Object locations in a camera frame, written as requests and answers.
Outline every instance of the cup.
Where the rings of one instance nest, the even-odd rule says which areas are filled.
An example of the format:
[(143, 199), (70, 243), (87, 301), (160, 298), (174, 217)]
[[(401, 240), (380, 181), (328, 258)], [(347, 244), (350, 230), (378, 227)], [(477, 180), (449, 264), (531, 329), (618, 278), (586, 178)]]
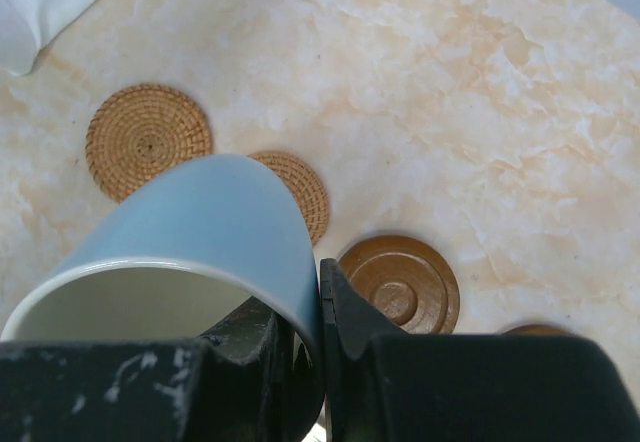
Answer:
[(323, 387), (316, 268), (295, 199), (259, 162), (213, 155), (118, 206), (17, 306), (0, 339), (195, 337), (251, 295), (293, 326)]

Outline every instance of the brown wooden coaster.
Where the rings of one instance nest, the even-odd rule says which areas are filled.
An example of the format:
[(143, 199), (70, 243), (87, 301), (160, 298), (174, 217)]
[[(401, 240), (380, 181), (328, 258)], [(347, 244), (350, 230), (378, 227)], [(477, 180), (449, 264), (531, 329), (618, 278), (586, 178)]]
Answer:
[(407, 332), (453, 332), (460, 312), (458, 283), (449, 264), (424, 242), (373, 237), (351, 247), (340, 266), (360, 295)]
[(87, 132), (89, 171), (117, 202), (156, 175), (212, 151), (202, 109), (182, 92), (162, 85), (116, 92), (95, 113)]
[(273, 170), (289, 188), (304, 216), (311, 243), (316, 245), (329, 225), (329, 198), (320, 177), (304, 161), (286, 152), (267, 150), (250, 157)]
[(507, 330), (505, 335), (567, 335), (573, 336), (571, 332), (567, 332), (559, 327), (545, 324), (528, 324)]

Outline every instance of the marble surface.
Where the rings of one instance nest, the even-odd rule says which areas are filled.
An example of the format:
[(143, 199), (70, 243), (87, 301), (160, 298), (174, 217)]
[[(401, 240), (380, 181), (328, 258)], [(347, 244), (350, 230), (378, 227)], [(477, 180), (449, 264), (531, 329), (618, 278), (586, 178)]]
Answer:
[(98, 0), (0, 75), (0, 324), (114, 204), (93, 112), (159, 82), (217, 152), (322, 175), (318, 257), (415, 234), (460, 285), (456, 332), (546, 321), (597, 341), (640, 402), (640, 26), (605, 0)]

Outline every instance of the light blue mug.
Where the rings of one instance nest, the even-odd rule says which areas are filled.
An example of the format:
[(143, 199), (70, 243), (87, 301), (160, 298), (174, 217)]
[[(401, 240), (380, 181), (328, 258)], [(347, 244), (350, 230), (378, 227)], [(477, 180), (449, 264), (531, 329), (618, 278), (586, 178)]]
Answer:
[(18, 305), (1, 338), (196, 336), (250, 295), (293, 326), (323, 387), (315, 261), (295, 199), (259, 162), (213, 155), (125, 200)]

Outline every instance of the beige marble countertop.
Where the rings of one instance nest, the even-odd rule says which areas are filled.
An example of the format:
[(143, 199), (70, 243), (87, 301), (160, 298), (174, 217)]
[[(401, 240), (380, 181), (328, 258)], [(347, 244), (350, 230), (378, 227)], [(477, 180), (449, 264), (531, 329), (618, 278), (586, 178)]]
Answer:
[(31, 75), (0, 75), (0, 324), (114, 207), (84, 160), (93, 112), (159, 82), (217, 152), (318, 170), (318, 257), (415, 234), (458, 278), (456, 332), (558, 324), (638, 402), (639, 42), (605, 0), (98, 0)]

